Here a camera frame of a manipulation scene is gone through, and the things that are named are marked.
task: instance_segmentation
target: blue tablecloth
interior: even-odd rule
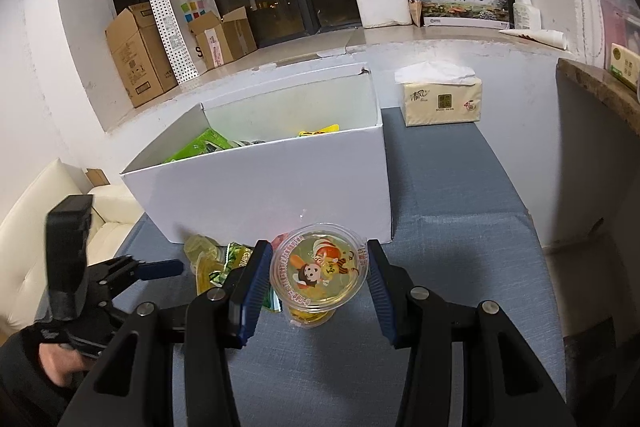
[[[406,128],[397,108],[383,111],[383,123],[394,218],[394,240],[384,247],[389,260],[449,301],[497,301],[564,394],[562,336],[542,249],[491,147],[474,124]],[[120,254],[184,259],[181,245],[165,240],[146,216]],[[194,296],[187,270],[181,277],[136,283],[116,304],[131,311],[142,301],[169,307]],[[241,424],[395,425],[408,356],[380,333],[366,286],[312,330],[263,311],[248,345],[228,352]],[[182,363],[176,346],[177,427],[186,425]]]

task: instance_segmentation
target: plastic jelly cup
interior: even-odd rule
[[[330,223],[295,230],[271,259],[271,286],[302,327],[326,322],[333,310],[356,295],[367,277],[364,241]]]

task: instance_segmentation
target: silver bolt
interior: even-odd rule
[[[424,301],[429,297],[429,290],[427,288],[423,288],[422,286],[414,286],[411,288],[411,296],[417,301]]]
[[[212,288],[207,292],[207,299],[210,301],[221,301],[225,298],[225,291],[222,288]]]
[[[154,306],[153,302],[143,302],[142,304],[140,304],[140,306],[136,308],[136,313],[141,317],[144,317],[145,315],[148,315],[151,312],[153,312],[153,310],[155,309],[156,307]]]
[[[498,304],[493,301],[484,301],[482,303],[482,309],[489,315],[495,315],[500,311],[500,306],[498,306]]]

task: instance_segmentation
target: plastic bottle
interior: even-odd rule
[[[519,30],[542,29],[540,10],[531,4],[531,0],[516,0],[513,3],[513,22]]]

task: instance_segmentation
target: open white box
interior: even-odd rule
[[[122,174],[169,241],[199,233],[253,245],[313,223],[391,241],[382,115],[369,74],[310,75],[302,85],[221,100],[188,110]],[[339,132],[298,137],[335,123]],[[266,143],[161,164],[209,126]]]

